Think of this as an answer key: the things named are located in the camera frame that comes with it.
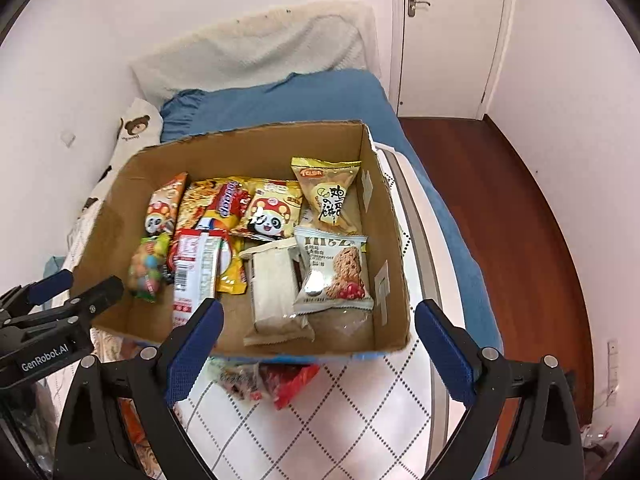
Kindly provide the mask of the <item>white green cartoon packet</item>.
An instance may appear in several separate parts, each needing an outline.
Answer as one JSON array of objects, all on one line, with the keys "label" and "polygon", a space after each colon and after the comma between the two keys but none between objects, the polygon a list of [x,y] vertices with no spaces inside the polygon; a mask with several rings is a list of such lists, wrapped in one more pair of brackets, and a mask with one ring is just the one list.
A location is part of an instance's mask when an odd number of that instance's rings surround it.
[{"label": "white green cartoon packet", "polygon": [[258,363],[237,363],[211,358],[209,379],[221,386],[230,396],[242,401],[259,401],[267,391],[260,376]]}]

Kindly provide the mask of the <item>red white barcode packet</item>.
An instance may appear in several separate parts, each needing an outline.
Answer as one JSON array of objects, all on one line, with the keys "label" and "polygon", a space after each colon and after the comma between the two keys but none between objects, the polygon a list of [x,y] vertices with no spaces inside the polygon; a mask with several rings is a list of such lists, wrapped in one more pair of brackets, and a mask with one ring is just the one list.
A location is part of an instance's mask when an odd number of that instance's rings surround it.
[{"label": "red white barcode packet", "polygon": [[172,327],[186,325],[205,299],[216,294],[218,262],[224,230],[184,230],[174,257]]}]

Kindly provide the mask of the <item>colourful candy balls bag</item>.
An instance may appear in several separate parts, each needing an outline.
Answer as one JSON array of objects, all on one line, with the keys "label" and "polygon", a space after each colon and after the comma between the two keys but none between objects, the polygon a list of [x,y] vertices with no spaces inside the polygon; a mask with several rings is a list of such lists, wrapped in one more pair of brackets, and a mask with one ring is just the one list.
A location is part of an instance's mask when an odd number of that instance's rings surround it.
[{"label": "colourful candy balls bag", "polygon": [[127,275],[127,288],[137,298],[154,302],[163,281],[170,236],[162,233],[143,237],[131,257]]}]

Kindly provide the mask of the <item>clear cake packet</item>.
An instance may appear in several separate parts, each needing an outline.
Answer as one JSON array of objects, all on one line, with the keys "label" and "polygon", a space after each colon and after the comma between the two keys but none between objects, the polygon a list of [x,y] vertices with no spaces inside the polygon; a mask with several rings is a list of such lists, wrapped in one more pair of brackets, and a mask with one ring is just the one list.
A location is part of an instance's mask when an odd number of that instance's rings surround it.
[{"label": "clear cake packet", "polygon": [[306,315],[297,314],[294,309],[299,293],[294,266],[296,255],[293,237],[240,252],[240,258],[247,264],[253,320],[243,340],[247,347],[284,344],[295,339],[314,340],[314,329]]}]

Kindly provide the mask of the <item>large yellow chips bag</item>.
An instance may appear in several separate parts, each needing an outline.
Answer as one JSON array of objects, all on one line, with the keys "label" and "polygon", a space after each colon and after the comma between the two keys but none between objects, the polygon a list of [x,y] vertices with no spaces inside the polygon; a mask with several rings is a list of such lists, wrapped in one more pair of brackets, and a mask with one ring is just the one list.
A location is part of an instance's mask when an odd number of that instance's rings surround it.
[{"label": "large yellow chips bag", "polygon": [[182,231],[224,230],[216,291],[230,295],[244,294],[247,282],[239,256],[243,242],[231,230],[241,220],[249,202],[247,178],[222,177],[191,182],[182,196],[174,239],[169,248],[168,281],[174,278],[174,257]]}]

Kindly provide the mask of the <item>cream padded headboard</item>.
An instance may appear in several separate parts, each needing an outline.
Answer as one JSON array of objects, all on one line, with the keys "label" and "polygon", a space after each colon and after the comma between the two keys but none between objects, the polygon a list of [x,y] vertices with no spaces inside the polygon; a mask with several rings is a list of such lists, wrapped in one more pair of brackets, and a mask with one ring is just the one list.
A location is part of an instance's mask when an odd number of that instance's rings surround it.
[{"label": "cream padded headboard", "polygon": [[130,66],[157,107],[183,90],[248,88],[291,74],[353,68],[381,75],[373,9],[348,0],[280,6],[210,25]]}]

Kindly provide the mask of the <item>white door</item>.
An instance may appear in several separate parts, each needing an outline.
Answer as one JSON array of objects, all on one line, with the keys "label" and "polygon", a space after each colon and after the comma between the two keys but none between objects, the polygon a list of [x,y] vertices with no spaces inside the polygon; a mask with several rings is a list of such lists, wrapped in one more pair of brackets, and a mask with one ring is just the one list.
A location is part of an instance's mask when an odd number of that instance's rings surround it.
[{"label": "white door", "polygon": [[401,0],[400,117],[481,118],[498,79],[513,0]]}]

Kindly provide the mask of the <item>small red packet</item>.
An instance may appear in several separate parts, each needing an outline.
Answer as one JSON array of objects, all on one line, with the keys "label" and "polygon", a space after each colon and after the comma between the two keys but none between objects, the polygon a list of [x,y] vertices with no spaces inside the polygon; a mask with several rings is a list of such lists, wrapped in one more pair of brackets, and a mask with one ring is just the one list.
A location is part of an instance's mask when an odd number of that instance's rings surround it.
[{"label": "small red packet", "polygon": [[259,374],[277,410],[288,404],[319,373],[318,364],[260,364]]}]

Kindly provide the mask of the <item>white oat cookie packet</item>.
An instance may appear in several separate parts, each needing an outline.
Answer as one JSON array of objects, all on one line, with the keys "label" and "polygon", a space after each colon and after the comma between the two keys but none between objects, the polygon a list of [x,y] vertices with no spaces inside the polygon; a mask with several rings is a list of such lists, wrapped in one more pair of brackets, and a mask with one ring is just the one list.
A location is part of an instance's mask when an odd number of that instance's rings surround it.
[{"label": "white oat cookie packet", "polygon": [[304,279],[293,308],[296,314],[331,309],[371,311],[364,263],[368,238],[302,228],[294,231]]}]

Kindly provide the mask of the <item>yellow panda snack packet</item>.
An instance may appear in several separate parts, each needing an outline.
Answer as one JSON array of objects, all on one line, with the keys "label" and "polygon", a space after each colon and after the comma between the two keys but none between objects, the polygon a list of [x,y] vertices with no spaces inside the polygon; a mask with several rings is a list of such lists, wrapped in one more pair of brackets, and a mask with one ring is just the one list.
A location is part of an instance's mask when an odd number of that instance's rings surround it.
[{"label": "yellow panda snack packet", "polygon": [[298,225],[304,200],[298,182],[250,179],[248,190],[250,202],[231,233],[258,242],[291,237]]}]

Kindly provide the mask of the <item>orange panda packet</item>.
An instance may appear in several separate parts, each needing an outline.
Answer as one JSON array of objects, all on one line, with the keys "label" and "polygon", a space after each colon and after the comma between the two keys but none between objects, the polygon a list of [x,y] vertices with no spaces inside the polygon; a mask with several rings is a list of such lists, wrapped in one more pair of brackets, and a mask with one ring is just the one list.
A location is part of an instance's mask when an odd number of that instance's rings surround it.
[{"label": "orange panda packet", "polygon": [[152,194],[144,219],[146,234],[149,236],[174,234],[186,180],[188,180],[186,172],[177,174]]}]

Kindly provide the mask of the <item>cardboard milk box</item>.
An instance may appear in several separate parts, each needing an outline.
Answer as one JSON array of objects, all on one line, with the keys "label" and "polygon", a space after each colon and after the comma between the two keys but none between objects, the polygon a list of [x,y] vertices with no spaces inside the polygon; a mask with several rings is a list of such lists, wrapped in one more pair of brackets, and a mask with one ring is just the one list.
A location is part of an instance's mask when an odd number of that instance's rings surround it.
[{"label": "cardboard milk box", "polygon": [[368,128],[293,122],[144,148],[114,174],[73,276],[124,294],[96,327],[162,342],[218,299],[226,358],[399,351],[409,294],[399,222]]}]

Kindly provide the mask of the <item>bear print pillow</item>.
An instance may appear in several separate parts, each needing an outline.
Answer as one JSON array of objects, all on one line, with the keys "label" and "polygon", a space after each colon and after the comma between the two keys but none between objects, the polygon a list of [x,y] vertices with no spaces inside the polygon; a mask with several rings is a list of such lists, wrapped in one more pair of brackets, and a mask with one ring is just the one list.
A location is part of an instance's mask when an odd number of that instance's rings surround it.
[{"label": "bear print pillow", "polygon": [[85,250],[93,223],[96,221],[96,215],[104,198],[110,192],[119,170],[137,152],[148,146],[159,144],[162,128],[163,118],[160,117],[158,109],[148,101],[135,98],[124,116],[120,118],[114,152],[103,176],[89,194],[70,232],[70,239],[67,241],[68,253],[64,261],[66,269],[73,270],[77,266]]}]

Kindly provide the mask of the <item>white quilted bed cover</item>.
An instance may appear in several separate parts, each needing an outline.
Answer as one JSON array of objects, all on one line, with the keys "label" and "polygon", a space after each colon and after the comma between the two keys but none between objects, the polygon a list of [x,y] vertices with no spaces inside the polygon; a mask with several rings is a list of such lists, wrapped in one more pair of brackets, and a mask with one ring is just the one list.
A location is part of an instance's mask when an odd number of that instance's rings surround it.
[{"label": "white quilted bed cover", "polygon": [[[410,304],[464,315],[448,246],[407,157],[378,144],[401,229]],[[221,479],[419,479],[462,419],[416,334],[404,350],[328,361],[287,408],[239,401],[201,373],[179,422]]]}]

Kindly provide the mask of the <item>yellow egg biscuit packet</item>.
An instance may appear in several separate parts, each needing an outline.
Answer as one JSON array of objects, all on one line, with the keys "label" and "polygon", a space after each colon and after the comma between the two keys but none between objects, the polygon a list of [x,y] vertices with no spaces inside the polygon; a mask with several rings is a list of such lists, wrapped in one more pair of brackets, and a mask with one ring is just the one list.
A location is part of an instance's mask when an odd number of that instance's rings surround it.
[{"label": "yellow egg biscuit packet", "polygon": [[312,224],[316,229],[342,234],[357,232],[356,224],[344,213],[344,205],[360,165],[360,160],[291,159],[291,168],[312,211]]}]

